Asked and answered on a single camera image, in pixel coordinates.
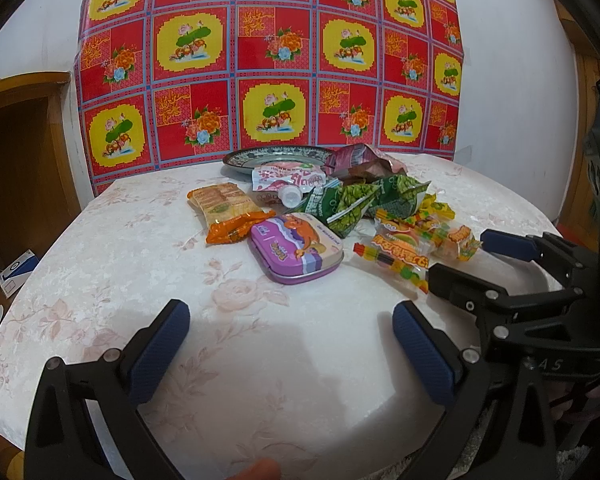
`tin lid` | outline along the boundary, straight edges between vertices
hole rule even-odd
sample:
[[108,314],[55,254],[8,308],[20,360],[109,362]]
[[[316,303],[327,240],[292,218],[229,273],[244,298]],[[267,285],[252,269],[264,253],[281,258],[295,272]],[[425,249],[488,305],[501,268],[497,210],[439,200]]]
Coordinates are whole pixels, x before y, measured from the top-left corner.
[[329,269],[342,260],[342,240],[308,213],[288,213],[256,224],[251,240],[270,269],[281,276]]

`snack bag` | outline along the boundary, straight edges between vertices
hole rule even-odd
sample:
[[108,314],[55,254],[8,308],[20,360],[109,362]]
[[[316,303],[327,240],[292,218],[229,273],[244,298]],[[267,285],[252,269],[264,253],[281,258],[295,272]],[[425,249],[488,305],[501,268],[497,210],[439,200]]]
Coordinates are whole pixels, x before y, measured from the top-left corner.
[[334,152],[322,168],[327,175],[340,179],[354,176],[376,180],[392,174],[407,174],[400,160],[362,143],[350,144]]
[[378,189],[376,184],[345,186],[336,212],[327,218],[327,227],[340,238],[346,237],[363,217]]
[[387,267],[390,271],[400,274],[400,276],[413,283],[413,285],[425,294],[429,293],[429,282],[427,281],[427,271],[425,269],[406,264],[402,260],[383,253],[375,247],[363,244],[354,244],[353,252],[365,260],[377,262],[378,265]]
[[252,225],[275,216],[273,211],[265,213],[231,182],[194,189],[187,193],[187,199],[205,215],[208,244],[237,242]]
[[400,220],[379,209],[376,220],[392,234],[404,234],[428,240],[435,247],[430,254],[442,259],[469,260],[481,243],[466,225],[455,221],[455,213],[446,203],[435,202],[435,195],[423,200],[423,207],[415,214]]
[[377,180],[375,184],[380,189],[366,215],[373,218],[382,208],[397,218],[407,218],[420,208],[430,181],[422,183],[411,176],[397,174]]
[[331,217],[338,208],[342,196],[342,183],[338,179],[328,181],[324,186],[314,187],[309,196],[293,209],[292,212],[304,212],[315,216],[320,222],[327,225],[327,218]]
[[254,168],[251,180],[255,192],[271,195],[285,186],[296,186],[302,193],[308,193],[316,186],[324,186],[327,177],[314,164],[275,162]]

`purple tin box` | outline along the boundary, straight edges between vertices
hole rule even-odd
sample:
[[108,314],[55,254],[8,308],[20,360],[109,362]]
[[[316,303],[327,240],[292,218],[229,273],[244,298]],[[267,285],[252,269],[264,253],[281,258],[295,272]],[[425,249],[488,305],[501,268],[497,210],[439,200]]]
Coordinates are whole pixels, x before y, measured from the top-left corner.
[[285,285],[320,278],[344,257],[342,240],[307,213],[288,213],[254,225],[250,243],[272,279]]

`white tablecloth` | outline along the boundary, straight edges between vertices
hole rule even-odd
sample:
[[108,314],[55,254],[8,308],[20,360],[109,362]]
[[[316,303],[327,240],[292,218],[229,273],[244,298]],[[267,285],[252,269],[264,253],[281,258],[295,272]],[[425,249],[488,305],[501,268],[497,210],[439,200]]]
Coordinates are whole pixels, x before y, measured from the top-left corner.
[[[480,174],[434,156],[398,157],[476,235],[557,232]],[[178,298],[191,310],[189,335],[140,411],[186,478],[225,478],[270,456],[288,479],[351,480],[421,446],[441,410],[394,340],[392,309],[414,300],[460,348],[478,342],[472,316],[353,254],[371,221],[346,238],[335,272],[299,285],[264,276],[246,242],[207,247],[186,193],[228,180],[248,190],[243,177],[219,162],[176,168],[116,181],[89,204],[0,326],[0,434],[24,446],[47,359],[122,348]],[[460,265],[511,294],[558,287],[534,264],[483,251]]]

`yellow candy packet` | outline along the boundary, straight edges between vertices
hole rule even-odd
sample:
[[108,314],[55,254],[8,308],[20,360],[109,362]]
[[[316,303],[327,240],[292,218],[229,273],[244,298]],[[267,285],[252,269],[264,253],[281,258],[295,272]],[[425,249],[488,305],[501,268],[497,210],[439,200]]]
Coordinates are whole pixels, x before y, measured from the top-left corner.
[[474,256],[481,242],[475,239],[469,227],[455,221],[455,217],[448,204],[436,202],[435,195],[427,195],[418,212],[405,219],[395,218],[385,210],[376,212],[376,221],[394,236],[410,236],[416,247],[430,242],[434,245],[431,255],[465,262]]

